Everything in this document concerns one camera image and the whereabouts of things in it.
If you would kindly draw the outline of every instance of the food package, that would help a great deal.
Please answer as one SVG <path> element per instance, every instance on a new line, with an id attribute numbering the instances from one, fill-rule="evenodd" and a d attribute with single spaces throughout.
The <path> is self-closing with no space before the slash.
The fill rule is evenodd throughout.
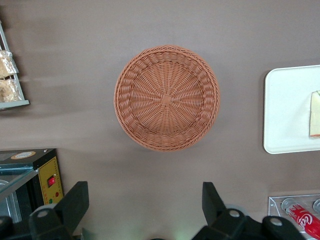
<path id="1" fill-rule="evenodd" d="M 0 79 L 18 73 L 17 66 L 12 58 L 12 53 L 0 50 Z"/>
<path id="2" fill-rule="evenodd" d="M 0 79 L 0 103 L 21 101 L 14 79 Z"/>

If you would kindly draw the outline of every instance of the basket center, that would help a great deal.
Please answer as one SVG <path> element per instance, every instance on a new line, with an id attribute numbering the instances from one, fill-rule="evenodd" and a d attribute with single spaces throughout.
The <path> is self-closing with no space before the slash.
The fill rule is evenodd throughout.
<path id="1" fill-rule="evenodd" d="M 170 95 L 166 95 L 166 94 L 162 95 L 161 104 L 168 106 L 171 104 L 171 102 L 172 102 L 172 97 Z"/>

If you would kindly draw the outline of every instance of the bread slice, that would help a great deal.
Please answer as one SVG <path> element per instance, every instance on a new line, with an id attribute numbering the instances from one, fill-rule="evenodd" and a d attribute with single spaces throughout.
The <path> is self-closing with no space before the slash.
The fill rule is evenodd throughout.
<path id="1" fill-rule="evenodd" d="M 311 95 L 310 137 L 320 138 L 320 90 Z"/>

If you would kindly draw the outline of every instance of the yellow control panel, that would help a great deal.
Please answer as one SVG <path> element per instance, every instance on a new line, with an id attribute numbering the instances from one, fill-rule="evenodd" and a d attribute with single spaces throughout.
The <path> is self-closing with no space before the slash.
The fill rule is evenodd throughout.
<path id="1" fill-rule="evenodd" d="M 63 192 L 56 157 L 39 168 L 39 180 L 44 204 L 57 204 Z"/>

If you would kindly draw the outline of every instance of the red switch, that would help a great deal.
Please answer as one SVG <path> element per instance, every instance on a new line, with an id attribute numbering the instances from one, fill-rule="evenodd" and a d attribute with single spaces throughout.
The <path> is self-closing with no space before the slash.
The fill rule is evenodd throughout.
<path id="1" fill-rule="evenodd" d="M 53 184 L 56 183 L 56 179 L 55 179 L 54 176 L 51 176 L 51 177 L 47 180 L 47 182 L 48 182 L 48 188 L 50 188 Z"/>

